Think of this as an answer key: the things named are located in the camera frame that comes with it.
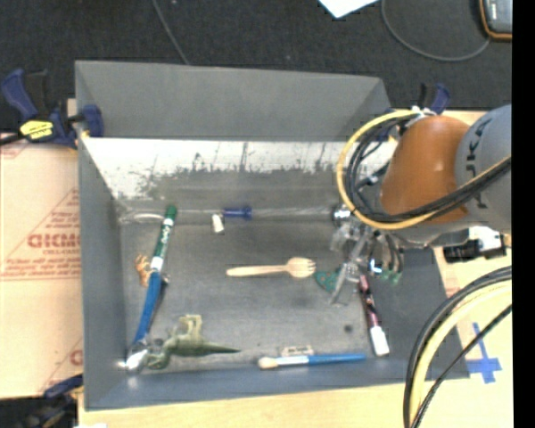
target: cardboard sheet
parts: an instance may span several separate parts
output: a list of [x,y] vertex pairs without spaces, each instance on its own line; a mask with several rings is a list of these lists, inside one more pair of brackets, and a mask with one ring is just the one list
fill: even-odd
[[77,152],[0,152],[0,399],[40,396],[83,369]]

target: black device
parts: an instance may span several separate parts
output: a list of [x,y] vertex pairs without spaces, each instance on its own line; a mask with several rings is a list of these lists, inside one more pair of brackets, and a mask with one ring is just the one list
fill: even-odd
[[512,39],[514,0],[480,0],[480,8],[483,27],[491,37]]

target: blue tape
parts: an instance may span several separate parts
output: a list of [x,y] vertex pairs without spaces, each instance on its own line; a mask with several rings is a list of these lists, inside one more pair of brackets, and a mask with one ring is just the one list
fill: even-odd
[[[476,335],[480,334],[480,327],[475,322],[473,323],[473,330]],[[484,383],[494,383],[496,378],[493,373],[502,370],[499,360],[497,358],[489,357],[488,351],[482,340],[479,340],[478,344],[480,345],[481,358],[466,360],[465,365],[467,366],[467,370],[470,374],[480,373]]]

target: blue-handled brush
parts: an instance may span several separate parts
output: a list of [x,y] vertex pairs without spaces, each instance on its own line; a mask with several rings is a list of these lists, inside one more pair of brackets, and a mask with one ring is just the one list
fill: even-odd
[[338,353],[326,355],[297,355],[290,357],[263,357],[258,360],[260,369],[275,369],[280,366],[312,366],[330,365],[332,363],[347,363],[366,359],[364,353]]

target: black floor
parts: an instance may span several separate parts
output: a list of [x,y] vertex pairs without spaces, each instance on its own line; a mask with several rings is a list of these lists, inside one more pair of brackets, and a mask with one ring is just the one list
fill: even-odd
[[[152,0],[0,0],[0,82],[16,68],[47,70],[49,100],[64,101],[76,59],[115,59],[377,76],[402,108],[423,83],[442,83],[454,109],[511,103],[511,43],[491,41],[461,62],[434,60],[392,35],[381,4],[334,20],[317,0],[154,2],[166,27]],[[438,57],[465,57],[486,42],[477,0],[385,0],[384,10],[405,42]],[[18,120],[0,93],[0,130]],[[0,428],[39,404],[1,402]]]

